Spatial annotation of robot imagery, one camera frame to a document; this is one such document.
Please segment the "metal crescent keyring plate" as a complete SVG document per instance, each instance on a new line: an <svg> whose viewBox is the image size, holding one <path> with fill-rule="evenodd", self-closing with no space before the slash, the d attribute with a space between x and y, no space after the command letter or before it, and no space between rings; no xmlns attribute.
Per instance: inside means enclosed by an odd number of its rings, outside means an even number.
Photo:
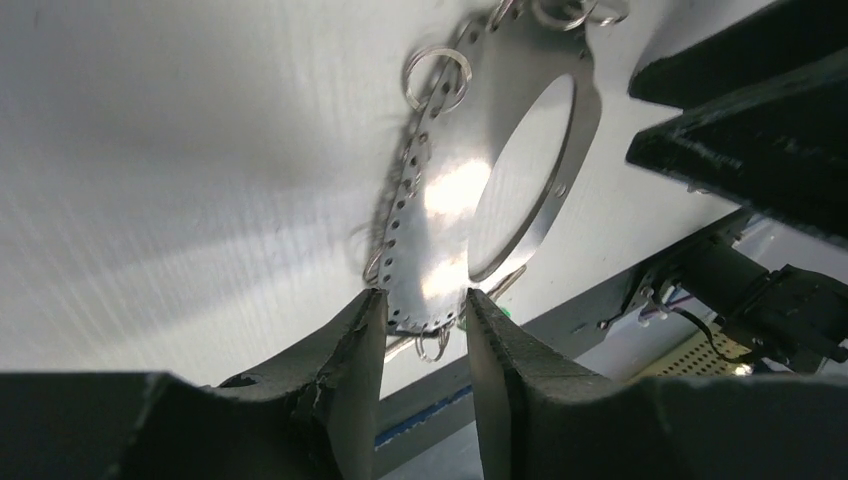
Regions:
<svg viewBox="0 0 848 480"><path fill-rule="evenodd" d="M587 30L619 24L629 13L626 1L502 1L471 17L451 45L409 57L404 80L429 57L443 65L426 97L405 90L414 117L381 241L363 273L388 296L387 359L411 347L429 362L425 341L447 347L465 322L469 289L498 297L525 272L599 127L602 101ZM535 101L565 77L571 107L552 169L516 233L471 272L472 221L496 162Z"/></svg>

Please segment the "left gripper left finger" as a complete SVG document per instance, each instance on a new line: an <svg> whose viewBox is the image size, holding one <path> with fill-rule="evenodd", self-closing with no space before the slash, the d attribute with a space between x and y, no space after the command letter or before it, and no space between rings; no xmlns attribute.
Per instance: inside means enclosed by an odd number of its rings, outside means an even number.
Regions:
<svg viewBox="0 0 848 480"><path fill-rule="evenodd" d="M5 479L368 479L387 297L217 387L168 372L5 373Z"/></svg>

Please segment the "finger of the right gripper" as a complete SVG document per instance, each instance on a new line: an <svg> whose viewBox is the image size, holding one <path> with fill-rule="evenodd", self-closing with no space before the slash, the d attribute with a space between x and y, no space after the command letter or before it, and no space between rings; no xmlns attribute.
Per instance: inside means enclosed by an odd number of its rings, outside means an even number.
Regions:
<svg viewBox="0 0 848 480"><path fill-rule="evenodd" d="M638 132L628 163L847 246L847 52Z"/></svg>
<svg viewBox="0 0 848 480"><path fill-rule="evenodd" d="M846 47L845 1L774 1L692 46L638 68L628 94L691 109Z"/></svg>

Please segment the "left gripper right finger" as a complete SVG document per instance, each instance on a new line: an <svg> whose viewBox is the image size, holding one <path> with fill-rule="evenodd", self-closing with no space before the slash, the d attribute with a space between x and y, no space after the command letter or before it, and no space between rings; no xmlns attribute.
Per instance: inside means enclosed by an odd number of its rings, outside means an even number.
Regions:
<svg viewBox="0 0 848 480"><path fill-rule="evenodd" d="M843 479L847 381L790 374L610 380L482 291L466 297L488 479Z"/></svg>

